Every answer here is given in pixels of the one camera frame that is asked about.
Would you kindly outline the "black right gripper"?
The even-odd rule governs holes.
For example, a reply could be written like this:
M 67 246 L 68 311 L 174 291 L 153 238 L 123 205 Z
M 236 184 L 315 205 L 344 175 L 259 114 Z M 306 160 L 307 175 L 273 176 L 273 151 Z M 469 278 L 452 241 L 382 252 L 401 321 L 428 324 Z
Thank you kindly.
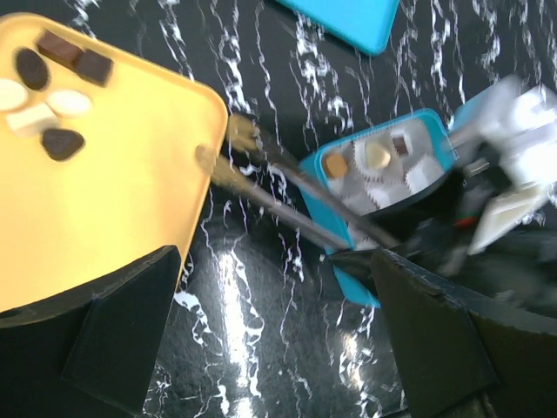
M 465 183 L 450 172 L 427 191 L 367 215 L 394 236 L 393 252 L 431 273 L 536 314 L 556 311 L 556 230 L 513 226 L 486 249 L 471 254 L 492 188 Z

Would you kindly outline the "teal tin lid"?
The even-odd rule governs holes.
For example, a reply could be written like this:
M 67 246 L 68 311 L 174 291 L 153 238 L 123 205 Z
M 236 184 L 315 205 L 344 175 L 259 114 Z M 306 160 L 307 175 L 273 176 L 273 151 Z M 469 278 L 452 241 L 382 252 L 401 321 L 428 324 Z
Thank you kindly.
M 369 56 L 387 47 L 399 0 L 278 0 Z

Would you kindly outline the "round brown chocolate piece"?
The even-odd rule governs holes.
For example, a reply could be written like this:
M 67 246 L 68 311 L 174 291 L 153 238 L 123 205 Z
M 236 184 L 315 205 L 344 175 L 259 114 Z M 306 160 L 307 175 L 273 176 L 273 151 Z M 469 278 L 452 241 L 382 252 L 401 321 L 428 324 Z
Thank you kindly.
M 349 171 L 345 158 L 338 152 L 330 152 L 324 156 L 323 169 L 329 179 L 341 179 Z

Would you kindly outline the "cream heart chocolate piece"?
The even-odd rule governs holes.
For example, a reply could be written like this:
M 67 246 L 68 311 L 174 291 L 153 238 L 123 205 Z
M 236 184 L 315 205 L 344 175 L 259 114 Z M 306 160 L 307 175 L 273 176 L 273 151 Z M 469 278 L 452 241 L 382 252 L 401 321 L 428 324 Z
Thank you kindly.
M 379 143 L 367 143 L 365 147 L 366 166 L 373 170 L 386 168 L 391 161 L 390 152 Z

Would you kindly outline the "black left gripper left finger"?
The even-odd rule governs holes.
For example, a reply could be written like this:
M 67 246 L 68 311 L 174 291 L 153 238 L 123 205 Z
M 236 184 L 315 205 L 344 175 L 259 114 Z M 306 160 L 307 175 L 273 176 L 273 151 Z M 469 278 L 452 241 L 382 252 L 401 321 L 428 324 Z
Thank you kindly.
M 134 417 L 181 271 L 162 246 L 112 273 L 1 314 L 3 417 Z

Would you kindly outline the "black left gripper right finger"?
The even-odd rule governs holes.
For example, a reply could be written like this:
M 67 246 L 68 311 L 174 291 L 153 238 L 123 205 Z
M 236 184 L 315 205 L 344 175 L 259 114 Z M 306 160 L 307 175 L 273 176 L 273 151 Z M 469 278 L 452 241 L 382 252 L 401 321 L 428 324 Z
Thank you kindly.
M 372 276 L 414 417 L 554 417 L 556 320 L 372 256 Z

